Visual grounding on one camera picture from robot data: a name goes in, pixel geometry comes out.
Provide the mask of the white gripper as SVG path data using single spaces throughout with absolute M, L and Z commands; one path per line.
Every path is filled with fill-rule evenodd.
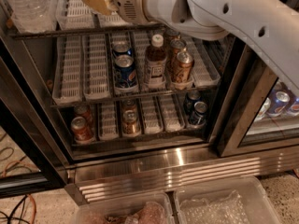
M 109 16 L 118 10 L 124 21 L 133 24 L 155 24 L 147 13 L 147 0 L 82 0 L 94 11 Z

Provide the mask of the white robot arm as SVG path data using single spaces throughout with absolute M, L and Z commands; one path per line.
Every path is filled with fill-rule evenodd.
M 124 21 L 162 23 L 185 35 L 244 41 L 295 93 L 299 92 L 299 14 L 279 0 L 82 0 Z

